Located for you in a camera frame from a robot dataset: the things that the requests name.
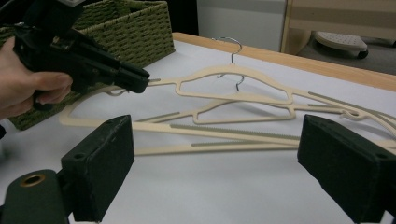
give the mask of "green basket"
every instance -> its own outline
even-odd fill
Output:
[[[128,0],[104,0],[85,6],[75,29],[90,36],[120,60],[144,67],[175,51],[168,5],[164,1],[145,2]],[[12,29],[0,29],[3,44],[12,36]],[[89,87],[94,91],[103,84]],[[26,130],[40,121],[73,104],[81,94],[70,92],[51,111],[30,110],[9,118],[19,130]]]

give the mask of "table surface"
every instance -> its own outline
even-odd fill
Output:
[[[176,52],[145,68],[151,78],[184,77],[210,65],[226,64],[230,61],[228,52],[235,50],[235,44],[198,36],[174,34],[174,39]],[[244,47],[235,61],[284,85],[396,116],[396,111],[389,106],[396,105],[393,76],[249,47]],[[236,80],[239,77],[208,77],[198,80],[198,85],[188,87],[203,91],[213,87],[216,92],[235,91]],[[247,78],[241,90],[262,91],[259,85]],[[125,93],[115,98],[96,95],[79,106],[72,116],[112,119],[131,114],[133,120],[137,120],[205,104],[207,99],[177,96],[173,87],[149,87],[142,94]],[[255,115],[262,106],[226,105],[216,111],[219,113],[206,117]],[[362,134],[389,137],[389,133],[370,120],[351,122],[334,115],[329,117],[354,131],[362,131]],[[286,122],[224,124],[220,127],[296,135],[301,132],[302,118],[303,114],[299,114],[296,120]],[[172,122],[191,124],[189,119]],[[41,169],[59,171],[62,168],[60,158],[93,130],[64,126],[58,116],[23,132],[14,130],[6,120],[2,124],[7,126],[8,134],[2,140],[3,151],[0,150],[0,201],[4,200],[9,183],[17,177]],[[134,130],[135,148],[206,141],[214,140]],[[386,214],[381,223],[390,221],[391,216]],[[259,150],[138,156],[103,223],[353,222],[297,162],[296,150]]]

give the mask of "finger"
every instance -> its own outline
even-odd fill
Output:
[[[3,44],[3,49],[13,49],[15,45],[15,37],[12,36]]]
[[[3,108],[0,110],[0,119],[11,118],[11,117],[15,117],[15,116],[24,114],[27,111],[29,111],[30,109],[32,109],[32,106],[33,106],[33,98],[31,97],[17,105],[12,105],[12,106]]]
[[[65,74],[59,72],[36,72],[31,75],[33,84],[36,90],[53,91],[70,86],[73,79]]]
[[[67,86],[54,91],[44,91],[37,96],[36,100],[42,105],[57,104],[64,99],[64,97],[70,92],[70,90],[71,86]]]

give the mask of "black tool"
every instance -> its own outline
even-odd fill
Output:
[[[14,51],[31,71],[64,72],[73,78],[72,91],[84,93],[96,83],[117,85],[141,93],[149,84],[149,73],[121,62],[92,38],[72,29],[83,12],[82,4],[68,6],[57,0],[13,0],[1,9],[9,17],[22,14],[15,27]],[[21,6],[26,11],[20,12]],[[5,16],[0,22],[10,21]],[[36,109],[49,107],[35,104]]]
[[[306,115],[299,163],[354,223],[396,216],[396,156],[328,119]]]
[[[62,170],[35,171],[13,181],[0,224],[102,221],[134,162],[130,116],[110,119],[62,159]]]

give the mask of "white table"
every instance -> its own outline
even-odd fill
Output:
[[[230,54],[183,42],[177,52],[148,66],[151,78],[187,76],[209,65],[227,64]],[[355,105],[396,116],[396,93],[305,72],[274,63],[235,56],[235,63],[264,72],[288,86],[313,91]],[[239,77],[212,77],[198,81],[197,90],[234,91]],[[241,91],[261,91],[246,80]],[[131,114],[133,119],[184,110],[207,100],[182,98],[169,87],[148,88],[142,94],[113,98],[97,95],[81,105],[74,116],[112,119]],[[242,110],[226,107],[217,114],[241,115]],[[296,120],[219,125],[233,129],[299,135],[303,115]],[[373,139],[390,134],[371,121],[353,122],[335,115],[323,115]],[[189,119],[175,121],[190,124]],[[60,158],[87,136],[92,128],[66,127],[58,116],[24,132],[8,127],[2,140],[0,159],[0,201],[7,185],[21,175],[40,170],[61,169]],[[213,141],[192,136],[134,132],[135,147],[162,146]],[[341,208],[297,162],[296,150],[202,153],[136,157],[103,223],[352,223]],[[382,223],[390,223],[386,214]]]

